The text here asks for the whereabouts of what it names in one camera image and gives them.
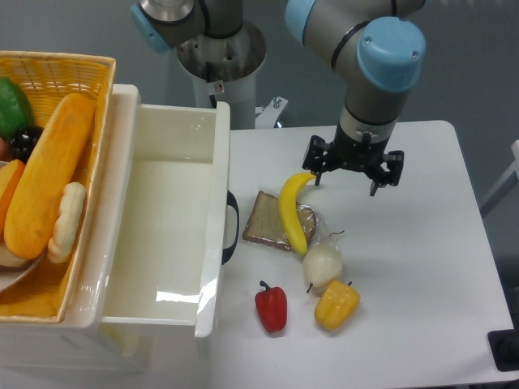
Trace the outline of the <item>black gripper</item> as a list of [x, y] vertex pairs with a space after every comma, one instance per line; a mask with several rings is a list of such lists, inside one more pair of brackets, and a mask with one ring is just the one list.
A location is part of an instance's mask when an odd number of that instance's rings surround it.
[[401, 180], [405, 153], [401, 150], [386, 152], [387, 143], [388, 138], [383, 139], [374, 129], [355, 130], [348, 135], [338, 125], [329, 143], [318, 135], [311, 136], [302, 168], [315, 175], [315, 186], [320, 185], [322, 175], [329, 171], [368, 170], [370, 196], [373, 197], [379, 188], [397, 186]]

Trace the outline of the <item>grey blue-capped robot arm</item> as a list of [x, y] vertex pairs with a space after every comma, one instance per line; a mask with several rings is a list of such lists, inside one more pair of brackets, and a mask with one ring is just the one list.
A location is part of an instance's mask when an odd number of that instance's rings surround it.
[[[331, 141], [313, 136], [302, 166], [316, 174], [365, 173], [377, 190], [401, 178], [404, 154], [387, 144], [426, 53], [407, 16], [421, 1], [290, 1], [285, 24], [347, 85]], [[230, 125], [255, 125], [256, 75], [266, 58], [263, 33], [240, 1], [138, 1], [131, 16], [157, 52], [174, 49], [191, 77], [196, 104], [230, 106]]]

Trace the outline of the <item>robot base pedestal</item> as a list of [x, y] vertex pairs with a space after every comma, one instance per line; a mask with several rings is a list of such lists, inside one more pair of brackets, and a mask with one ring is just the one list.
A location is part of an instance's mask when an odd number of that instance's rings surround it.
[[230, 37], [201, 34], [177, 47], [179, 63], [191, 77], [195, 104], [209, 109], [227, 103], [232, 130], [255, 127], [256, 76], [266, 53], [263, 33], [247, 20]]

